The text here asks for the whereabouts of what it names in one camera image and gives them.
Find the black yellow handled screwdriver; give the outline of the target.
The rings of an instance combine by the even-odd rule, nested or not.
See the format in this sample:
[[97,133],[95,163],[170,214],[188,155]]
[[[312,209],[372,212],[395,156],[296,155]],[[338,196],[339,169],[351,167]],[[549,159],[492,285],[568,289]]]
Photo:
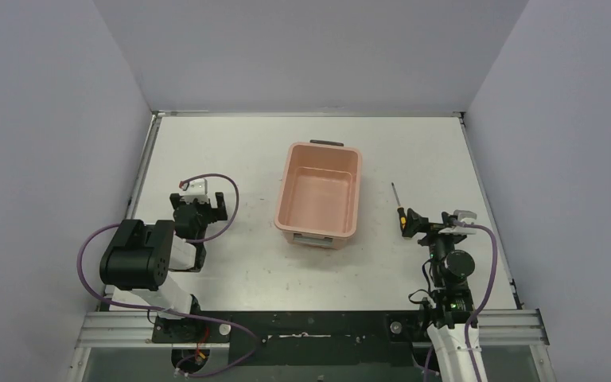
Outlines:
[[400,199],[399,199],[399,195],[397,192],[397,189],[395,187],[395,183],[392,182],[391,183],[391,188],[395,197],[395,201],[397,204],[397,214],[398,214],[398,218],[399,218],[399,228],[400,228],[400,232],[401,232],[401,236],[402,238],[405,238],[405,230],[406,230],[406,226],[407,226],[407,216],[406,216],[406,211],[405,208],[402,206]]

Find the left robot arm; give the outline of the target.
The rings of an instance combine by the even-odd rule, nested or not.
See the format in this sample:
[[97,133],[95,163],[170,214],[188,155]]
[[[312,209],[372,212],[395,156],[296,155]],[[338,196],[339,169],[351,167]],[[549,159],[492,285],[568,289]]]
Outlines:
[[160,318],[179,320],[198,310],[197,299],[185,291],[172,273],[202,270],[207,250],[202,240],[210,224],[228,220],[224,194],[172,193],[173,217],[145,224],[123,220],[99,263],[101,280],[128,291],[156,307]]

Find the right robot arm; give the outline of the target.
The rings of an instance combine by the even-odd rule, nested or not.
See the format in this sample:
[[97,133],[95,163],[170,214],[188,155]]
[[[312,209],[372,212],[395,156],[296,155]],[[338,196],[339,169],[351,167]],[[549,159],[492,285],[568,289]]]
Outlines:
[[465,210],[443,212],[442,222],[431,222],[413,209],[402,218],[402,236],[419,233],[418,245],[429,250],[422,266],[428,282],[421,301],[424,312],[421,331],[430,339],[443,381],[486,381],[479,346],[473,294],[468,277],[475,271],[473,257],[456,245],[472,235],[468,226],[477,214]]

